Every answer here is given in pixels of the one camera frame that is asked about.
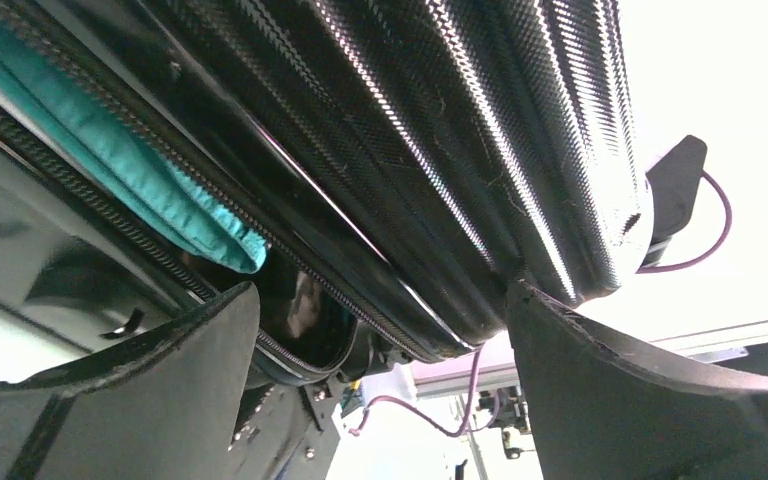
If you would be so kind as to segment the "black ribbed hard-shell suitcase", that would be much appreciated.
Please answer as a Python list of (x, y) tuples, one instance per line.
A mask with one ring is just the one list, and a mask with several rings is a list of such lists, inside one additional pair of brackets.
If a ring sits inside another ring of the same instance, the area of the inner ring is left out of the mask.
[(163, 238), (0, 94), (0, 300), (102, 349), (250, 281), (256, 381), (436, 363), (640, 266), (616, 1), (0, 1), (0, 22), (267, 241)]

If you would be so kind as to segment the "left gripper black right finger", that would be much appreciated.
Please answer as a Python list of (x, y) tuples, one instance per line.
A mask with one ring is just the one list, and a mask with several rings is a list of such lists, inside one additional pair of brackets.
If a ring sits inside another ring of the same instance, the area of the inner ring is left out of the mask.
[(547, 479), (768, 479), (768, 376), (682, 356), (659, 371), (524, 281), (506, 320)]

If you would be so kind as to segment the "turquoise shorts with striped waistband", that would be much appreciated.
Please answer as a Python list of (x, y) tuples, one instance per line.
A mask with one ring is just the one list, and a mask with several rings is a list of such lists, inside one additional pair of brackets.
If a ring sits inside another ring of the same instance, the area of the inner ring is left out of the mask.
[(1, 22), (0, 94), (173, 245), (238, 273), (264, 265), (264, 237)]

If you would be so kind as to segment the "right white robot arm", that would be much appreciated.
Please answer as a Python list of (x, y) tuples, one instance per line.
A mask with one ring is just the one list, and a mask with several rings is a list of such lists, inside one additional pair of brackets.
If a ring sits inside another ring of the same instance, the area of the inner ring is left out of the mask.
[(654, 223), (642, 268), (656, 266), (673, 236), (689, 224), (707, 151), (703, 140), (686, 135), (647, 171)]

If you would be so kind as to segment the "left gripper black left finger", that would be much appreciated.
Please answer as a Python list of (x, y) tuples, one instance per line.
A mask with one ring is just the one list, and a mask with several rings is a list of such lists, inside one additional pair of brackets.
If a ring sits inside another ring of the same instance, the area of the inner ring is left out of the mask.
[(0, 382), (0, 479), (219, 479), (260, 313), (242, 283), (98, 353)]

